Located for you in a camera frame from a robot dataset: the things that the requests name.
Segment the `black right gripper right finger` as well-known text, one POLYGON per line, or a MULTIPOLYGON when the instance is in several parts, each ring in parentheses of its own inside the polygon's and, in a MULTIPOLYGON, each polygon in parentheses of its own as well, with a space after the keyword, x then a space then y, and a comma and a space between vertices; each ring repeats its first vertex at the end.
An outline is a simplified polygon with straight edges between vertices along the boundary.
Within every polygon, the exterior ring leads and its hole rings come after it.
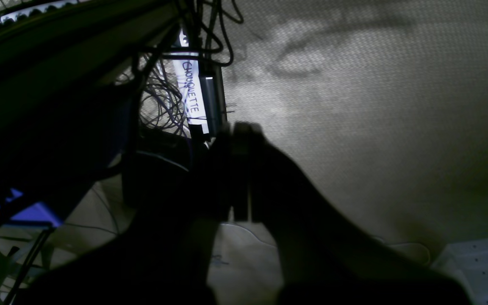
POLYGON ((279 305, 469 305, 460 284, 364 233, 258 124, 233 127, 236 220, 263 224, 283 274, 279 305))

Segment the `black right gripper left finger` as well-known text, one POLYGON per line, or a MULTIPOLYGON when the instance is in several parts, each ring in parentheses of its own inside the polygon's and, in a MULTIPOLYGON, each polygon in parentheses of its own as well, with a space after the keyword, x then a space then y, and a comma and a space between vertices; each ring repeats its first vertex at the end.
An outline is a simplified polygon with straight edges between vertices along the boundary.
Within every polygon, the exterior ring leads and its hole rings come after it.
POLYGON ((35 280, 25 305, 214 305, 206 282, 229 212, 220 193, 230 136, 223 127, 187 170, 138 154, 122 174, 124 199, 137 203, 128 229, 35 280))

